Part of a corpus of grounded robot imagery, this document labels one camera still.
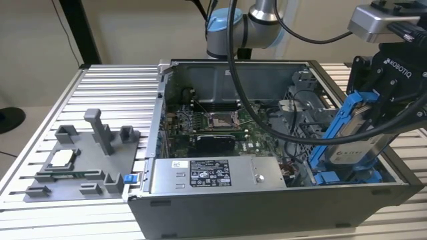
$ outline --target power supply label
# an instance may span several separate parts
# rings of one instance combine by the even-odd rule
[[[193,188],[232,185],[228,160],[189,161],[189,176],[189,185]]]

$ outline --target robotic arm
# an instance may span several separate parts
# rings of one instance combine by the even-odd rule
[[[237,48],[268,48],[281,39],[284,30],[274,16],[276,0],[256,0],[248,13],[236,8],[233,14],[233,46]],[[206,55],[226,59],[226,14],[228,8],[214,10],[206,17]]]
[[[236,1],[232,0],[229,20],[232,16],[236,20],[234,10]],[[233,45],[238,43],[233,33],[238,28],[233,24],[228,21],[225,28],[226,60],[234,88],[242,106],[248,108],[233,60]],[[381,181],[373,169],[377,155],[400,133],[427,125],[425,27],[425,1],[377,0],[354,9],[348,30],[366,42],[380,43],[378,53],[372,59],[361,56],[353,59],[348,97],[322,139],[298,138],[276,132],[248,110],[258,126],[277,138],[316,145],[308,163],[318,184],[356,183],[360,179],[365,183]]]
[[[353,11],[348,30],[369,43],[380,43],[378,53],[356,56],[349,74],[346,99],[324,138],[360,133],[388,122],[427,91],[427,6],[417,1],[373,1]],[[402,122],[365,140],[317,146],[310,167],[324,171],[336,166],[366,169],[384,147],[404,132],[427,126],[427,110],[420,107]]]

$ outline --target white wall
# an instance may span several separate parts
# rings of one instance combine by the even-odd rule
[[[344,32],[354,7],[369,0],[289,0],[298,3],[290,29],[301,36],[325,40]],[[289,37],[282,59],[313,59],[321,63],[352,62],[356,55],[370,56],[377,52],[377,44],[362,42],[356,36],[325,45],[309,44]]]
[[[0,0],[0,107],[52,105],[76,69],[50,0]]]
[[[245,12],[253,0],[238,1]],[[154,64],[158,59],[206,57],[204,20],[184,0],[84,0],[88,22],[105,63]],[[220,0],[216,8],[225,8]],[[273,51],[257,50],[256,58]]]
[[[324,39],[345,30],[358,1],[298,1],[293,23],[301,35]],[[238,1],[244,12],[253,2]],[[105,64],[156,64],[160,58],[206,56],[204,21],[189,1],[82,0],[82,5]],[[217,7],[226,5],[228,1],[220,0]],[[341,62],[372,49],[354,37],[329,46],[312,46],[290,39],[282,57]],[[274,58],[274,49],[253,50],[252,58]],[[50,0],[0,0],[0,107],[52,105],[76,71]]]

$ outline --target black metal frame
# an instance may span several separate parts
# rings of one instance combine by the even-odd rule
[[[58,0],[85,65],[102,64],[81,0]]]

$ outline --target gray metal panel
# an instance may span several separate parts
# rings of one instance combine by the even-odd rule
[[[258,235],[358,226],[394,204],[405,188],[369,185],[142,197],[128,205],[148,239]]]
[[[104,155],[104,152],[98,145],[96,145],[92,133],[81,132],[76,136],[70,136],[72,144],[56,143],[53,149],[78,149],[80,154],[76,156],[73,161],[72,172],[84,172],[88,170],[100,170],[102,174],[109,174],[116,181],[117,174],[121,177],[132,171],[134,153],[137,148],[136,142],[122,143],[120,139],[120,133],[117,131],[112,132],[113,140],[110,141],[112,149],[114,153],[112,155]],[[42,169],[50,164],[54,151],[49,153],[45,163],[41,166],[41,172],[46,172]],[[84,195],[78,192],[78,186],[82,184],[97,183],[98,194]],[[27,197],[25,196],[25,202],[42,202],[42,201],[69,201],[69,200],[84,200],[84,199],[105,199],[105,198],[121,198],[121,194],[117,192],[110,192],[104,184],[104,178],[92,179],[76,178],[66,180],[57,180],[53,182],[38,182],[33,181],[31,187],[46,186],[52,191],[49,195],[42,197]]]
[[[217,160],[228,161],[229,171],[224,174],[229,174],[230,186],[190,187],[190,161]],[[274,157],[194,157],[156,159],[153,161],[150,196],[156,194],[188,195],[276,191],[286,188]],[[173,162],[184,162],[181,164],[185,167],[173,167]],[[261,182],[257,182],[257,175],[264,179]]]
[[[349,69],[341,63],[322,64],[322,69],[334,80],[340,89],[345,91]],[[136,68],[154,68],[154,66],[125,66]],[[105,81],[124,81],[121,79],[108,79]],[[142,89],[110,89],[104,92],[104,97],[109,98],[109,103],[117,103],[130,96],[140,97]],[[60,97],[60,100],[66,100],[66,91]],[[88,95],[80,99],[80,103],[93,100],[94,96]],[[15,176],[31,176],[40,169],[48,152],[29,151],[36,148],[52,149],[54,139],[52,131],[45,133],[42,126],[45,124],[57,124],[57,121],[78,121],[82,120],[84,111],[60,112],[56,115],[53,110],[45,121],[41,123],[41,137],[36,134],[30,141],[36,141],[36,147],[29,141],[23,151],[21,152],[13,167],[21,162],[21,167],[15,170]],[[101,119],[108,119],[122,122],[132,120],[149,119],[149,110],[128,109],[125,111],[110,110],[102,112]],[[144,138],[140,139],[140,148],[146,144]],[[416,130],[401,134],[390,143],[393,151],[405,162],[406,166],[418,177],[420,181],[427,185],[427,134],[422,130]],[[140,172],[145,168],[144,161],[136,161],[133,171]],[[13,184],[7,184],[7,189],[23,189],[31,183],[31,179],[13,180]],[[11,239],[56,239],[56,240],[76,240],[76,239],[144,239],[140,227],[134,221],[130,209],[120,199],[105,200],[78,200],[78,201],[58,201],[58,202],[22,202],[22,195],[7,195],[6,199],[1,198],[0,209],[0,229],[1,240]],[[358,227],[348,229],[325,229],[316,231],[288,232],[278,234],[265,234],[256,236],[234,237],[234,240],[418,240],[427,236],[427,187],[408,199],[400,206],[389,206],[381,208]]]
[[[170,84],[165,86],[166,100],[170,100],[170,88],[193,87],[200,102],[233,103],[237,99],[233,81],[225,62],[178,62]],[[292,84],[292,75],[306,67],[304,62],[248,62],[236,68],[242,89],[249,100],[280,100]]]

